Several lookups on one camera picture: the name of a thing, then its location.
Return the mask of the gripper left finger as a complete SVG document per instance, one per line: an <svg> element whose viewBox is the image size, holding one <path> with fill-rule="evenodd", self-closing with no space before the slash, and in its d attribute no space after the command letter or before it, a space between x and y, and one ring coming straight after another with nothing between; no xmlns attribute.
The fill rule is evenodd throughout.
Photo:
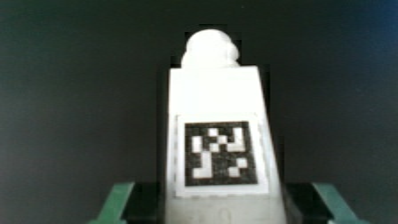
<svg viewBox="0 0 398 224"><path fill-rule="evenodd" d="M117 183L87 224L159 224L159 189L156 182Z"/></svg>

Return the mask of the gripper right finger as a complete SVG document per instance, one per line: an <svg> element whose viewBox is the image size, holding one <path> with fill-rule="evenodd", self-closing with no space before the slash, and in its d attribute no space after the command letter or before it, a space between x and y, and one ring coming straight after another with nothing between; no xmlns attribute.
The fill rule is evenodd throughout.
<svg viewBox="0 0 398 224"><path fill-rule="evenodd" d="M326 183L286 184L287 224L371 224L348 206L339 191Z"/></svg>

